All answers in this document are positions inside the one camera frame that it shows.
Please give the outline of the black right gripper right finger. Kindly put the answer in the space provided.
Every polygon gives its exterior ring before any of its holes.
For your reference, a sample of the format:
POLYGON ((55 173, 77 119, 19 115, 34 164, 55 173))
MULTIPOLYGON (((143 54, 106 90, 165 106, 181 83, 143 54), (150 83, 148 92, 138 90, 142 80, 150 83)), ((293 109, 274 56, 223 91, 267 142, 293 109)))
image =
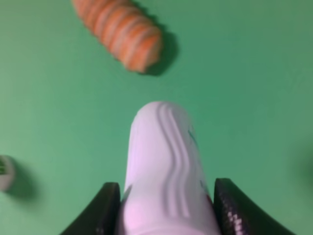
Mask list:
POLYGON ((292 235, 228 178, 217 178, 214 211, 223 235, 292 235))

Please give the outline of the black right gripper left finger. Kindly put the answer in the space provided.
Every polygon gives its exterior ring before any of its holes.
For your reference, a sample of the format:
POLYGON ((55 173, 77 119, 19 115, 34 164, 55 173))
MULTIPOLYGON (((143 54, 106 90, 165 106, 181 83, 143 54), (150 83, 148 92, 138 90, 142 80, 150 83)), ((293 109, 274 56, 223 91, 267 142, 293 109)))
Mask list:
POLYGON ((63 235, 113 235, 120 208, 118 183, 105 183, 80 213, 62 232, 63 235))

